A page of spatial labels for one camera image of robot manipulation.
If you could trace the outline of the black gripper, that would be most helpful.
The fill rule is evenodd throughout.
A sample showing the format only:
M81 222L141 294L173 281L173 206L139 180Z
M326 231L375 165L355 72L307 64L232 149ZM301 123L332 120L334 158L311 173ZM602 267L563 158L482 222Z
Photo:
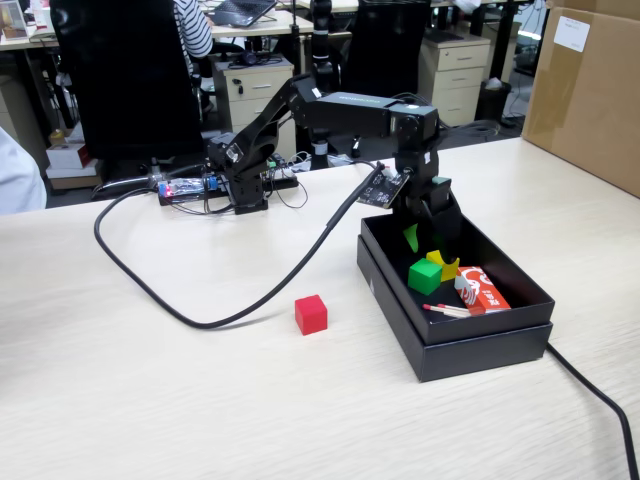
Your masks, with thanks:
M423 253L427 237L443 260L452 263L458 257L462 213L451 180L439 175L438 147L399 151L395 167L407 180L393 201L393 213L410 249Z

